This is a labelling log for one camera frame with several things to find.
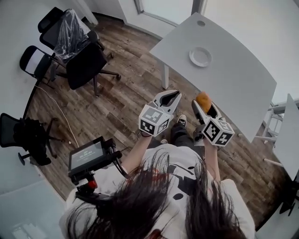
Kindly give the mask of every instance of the long dark hair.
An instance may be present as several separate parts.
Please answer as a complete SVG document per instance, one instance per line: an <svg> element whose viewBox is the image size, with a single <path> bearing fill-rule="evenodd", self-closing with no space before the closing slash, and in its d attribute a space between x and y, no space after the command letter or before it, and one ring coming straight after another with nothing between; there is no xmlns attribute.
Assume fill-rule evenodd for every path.
<svg viewBox="0 0 299 239"><path fill-rule="evenodd" d="M167 207L167 194L171 186L167 173L169 155L153 156L150 163L131 173L110 197L97 205L75 208L67 219L69 239L158 239L163 230L154 230L154 224ZM218 183L212 182L212 198L208 198L208 179L205 164L199 159L195 167L196 183L187 204L185 228L188 239L244 239L231 199L221 193ZM88 218L78 231L76 225L85 211L97 211L96 217Z"/></svg>

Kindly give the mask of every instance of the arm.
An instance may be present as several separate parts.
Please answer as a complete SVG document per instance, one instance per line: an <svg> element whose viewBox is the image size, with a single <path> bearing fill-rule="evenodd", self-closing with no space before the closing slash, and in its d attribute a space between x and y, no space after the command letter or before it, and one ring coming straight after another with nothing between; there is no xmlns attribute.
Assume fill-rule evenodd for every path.
<svg viewBox="0 0 299 239"><path fill-rule="evenodd" d="M212 145L207 139L204 139L206 168L215 181L220 182L220 173L218 167L217 147Z"/></svg>
<svg viewBox="0 0 299 239"><path fill-rule="evenodd" d="M148 148L152 136L143 137L141 136L138 142L134 145L128 156L123 160L122 167L130 174L135 168L137 168L142 161L144 153Z"/></svg>

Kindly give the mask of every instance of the white table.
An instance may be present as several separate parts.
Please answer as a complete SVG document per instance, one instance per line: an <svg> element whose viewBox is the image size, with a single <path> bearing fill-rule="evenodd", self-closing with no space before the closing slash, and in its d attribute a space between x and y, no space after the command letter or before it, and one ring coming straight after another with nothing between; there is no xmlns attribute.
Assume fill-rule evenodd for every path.
<svg viewBox="0 0 299 239"><path fill-rule="evenodd" d="M299 110L289 94L273 152L294 180L299 169Z"/></svg>
<svg viewBox="0 0 299 239"><path fill-rule="evenodd" d="M194 47L210 52L209 66L201 68L191 62L189 51ZM252 142L271 104L276 82L244 45L211 20L194 13L150 53L161 64L163 88L168 87L168 67L171 67L195 87L206 91Z"/></svg>

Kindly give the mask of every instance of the dark pants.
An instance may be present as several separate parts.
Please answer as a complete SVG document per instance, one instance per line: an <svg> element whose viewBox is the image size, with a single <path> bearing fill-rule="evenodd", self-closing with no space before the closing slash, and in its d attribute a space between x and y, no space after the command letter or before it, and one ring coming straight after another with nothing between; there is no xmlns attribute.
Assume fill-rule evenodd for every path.
<svg viewBox="0 0 299 239"><path fill-rule="evenodd" d="M181 123L176 123L171 128L170 134L170 144L175 145L177 147L186 146L201 155L201 150L198 146L194 146L193 138L190 137L187 130ZM161 142L152 138L148 148L156 148L161 145Z"/></svg>

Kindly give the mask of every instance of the hole in table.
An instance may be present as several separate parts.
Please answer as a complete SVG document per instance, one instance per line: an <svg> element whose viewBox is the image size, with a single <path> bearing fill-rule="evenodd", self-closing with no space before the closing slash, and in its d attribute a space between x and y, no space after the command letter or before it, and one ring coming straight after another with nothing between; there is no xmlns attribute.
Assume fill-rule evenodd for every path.
<svg viewBox="0 0 299 239"><path fill-rule="evenodd" d="M197 25L204 27L206 24L204 21L197 21Z"/></svg>

